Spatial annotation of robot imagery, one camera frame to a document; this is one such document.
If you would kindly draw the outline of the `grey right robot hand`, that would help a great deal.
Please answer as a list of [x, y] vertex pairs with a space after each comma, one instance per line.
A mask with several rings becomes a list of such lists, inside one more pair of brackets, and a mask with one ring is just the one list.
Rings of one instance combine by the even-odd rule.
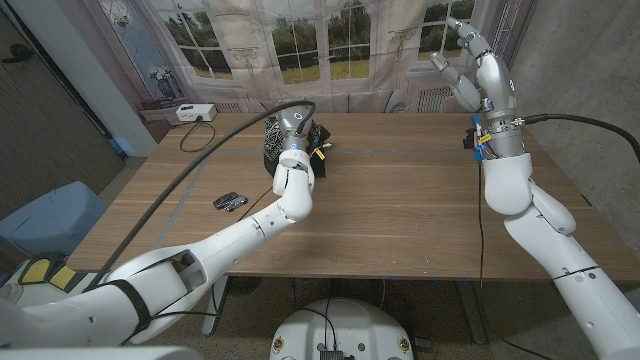
[[433, 53], [430, 61], [448, 80], [458, 104], [469, 112], [483, 114], [491, 135], [489, 150], [498, 158], [522, 155], [521, 130], [512, 124], [516, 119], [516, 95], [506, 64], [474, 27], [453, 17], [448, 17], [446, 24], [458, 34], [458, 44], [476, 60], [476, 82], [480, 89], [461, 75], [443, 55]]

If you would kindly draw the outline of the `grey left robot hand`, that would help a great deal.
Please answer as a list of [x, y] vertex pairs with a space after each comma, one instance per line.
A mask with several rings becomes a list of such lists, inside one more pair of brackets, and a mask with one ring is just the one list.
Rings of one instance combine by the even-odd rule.
[[277, 113], [276, 120], [283, 135], [284, 150], [307, 150], [314, 112], [314, 105], [303, 104], [287, 107]]

